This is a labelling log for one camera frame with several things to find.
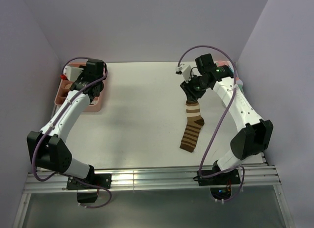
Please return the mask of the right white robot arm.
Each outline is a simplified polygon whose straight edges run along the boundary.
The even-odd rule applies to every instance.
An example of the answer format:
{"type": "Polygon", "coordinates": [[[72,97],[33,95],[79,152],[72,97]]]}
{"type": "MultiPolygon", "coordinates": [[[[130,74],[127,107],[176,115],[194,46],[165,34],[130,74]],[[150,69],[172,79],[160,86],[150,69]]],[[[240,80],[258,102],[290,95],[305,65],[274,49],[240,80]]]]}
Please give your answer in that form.
{"type": "Polygon", "coordinates": [[[211,89],[224,103],[237,129],[229,151],[214,163],[216,168],[212,172],[212,178],[216,183],[222,184],[230,176],[228,169],[268,148],[273,124],[270,120],[264,120],[250,105],[230,66],[218,66],[211,54],[201,55],[195,63],[199,75],[194,74],[189,65],[180,64],[176,68],[176,73],[183,75],[184,81],[180,87],[186,95],[187,124],[180,148],[188,152],[193,152],[196,148],[204,125],[198,100],[211,89]]]}

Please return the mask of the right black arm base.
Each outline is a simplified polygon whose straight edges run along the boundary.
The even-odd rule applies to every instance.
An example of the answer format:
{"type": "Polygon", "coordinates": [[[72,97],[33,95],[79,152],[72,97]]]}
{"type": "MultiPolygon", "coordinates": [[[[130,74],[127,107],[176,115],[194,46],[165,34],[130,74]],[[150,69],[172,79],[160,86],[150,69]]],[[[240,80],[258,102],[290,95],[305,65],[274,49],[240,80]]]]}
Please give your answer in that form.
{"type": "Polygon", "coordinates": [[[234,169],[211,178],[200,177],[199,172],[193,178],[199,186],[215,186],[210,188],[211,195],[215,200],[224,202],[232,196],[232,185],[241,185],[239,172],[234,169]]]}

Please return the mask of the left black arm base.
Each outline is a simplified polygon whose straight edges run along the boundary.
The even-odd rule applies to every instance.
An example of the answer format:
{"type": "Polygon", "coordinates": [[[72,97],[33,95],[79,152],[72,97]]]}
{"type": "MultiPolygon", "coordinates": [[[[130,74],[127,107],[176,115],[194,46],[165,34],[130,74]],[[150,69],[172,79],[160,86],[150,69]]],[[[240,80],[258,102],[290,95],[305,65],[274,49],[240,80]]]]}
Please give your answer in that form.
{"type": "Polygon", "coordinates": [[[98,199],[100,190],[108,192],[109,198],[104,205],[107,205],[112,199],[111,187],[112,174],[101,173],[95,174],[91,181],[86,179],[77,179],[68,177],[66,190],[77,192],[77,202],[80,205],[90,207],[88,203],[95,203],[98,199]]]}

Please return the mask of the brown striped sock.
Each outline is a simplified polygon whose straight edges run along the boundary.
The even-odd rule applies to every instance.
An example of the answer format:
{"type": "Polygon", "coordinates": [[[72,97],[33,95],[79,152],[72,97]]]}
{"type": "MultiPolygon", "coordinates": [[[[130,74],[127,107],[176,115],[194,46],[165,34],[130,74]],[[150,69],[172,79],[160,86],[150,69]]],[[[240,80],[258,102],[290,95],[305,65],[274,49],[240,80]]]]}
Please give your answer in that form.
{"type": "Polygon", "coordinates": [[[194,152],[200,131],[204,126],[204,119],[201,116],[198,102],[186,101],[185,103],[187,123],[181,139],[180,149],[187,152],[194,152]]]}

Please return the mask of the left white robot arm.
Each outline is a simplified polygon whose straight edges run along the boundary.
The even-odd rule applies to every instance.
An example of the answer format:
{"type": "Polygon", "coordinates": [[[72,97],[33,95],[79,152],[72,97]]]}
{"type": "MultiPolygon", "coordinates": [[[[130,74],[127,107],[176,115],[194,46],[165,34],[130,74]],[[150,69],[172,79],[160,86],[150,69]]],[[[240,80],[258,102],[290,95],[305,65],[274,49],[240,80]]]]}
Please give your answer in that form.
{"type": "Polygon", "coordinates": [[[46,179],[38,176],[37,168],[47,169],[54,175],[78,178],[83,188],[91,188],[96,182],[94,167],[73,158],[66,140],[81,113],[103,91],[107,65],[102,60],[88,58],[84,65],[66,64],[63,70],[79,71],[79,75],[71,83],[55,115],[38,132],[31,131],[26,138],[32,173],[38,181],[44,182],[46,179]]]}

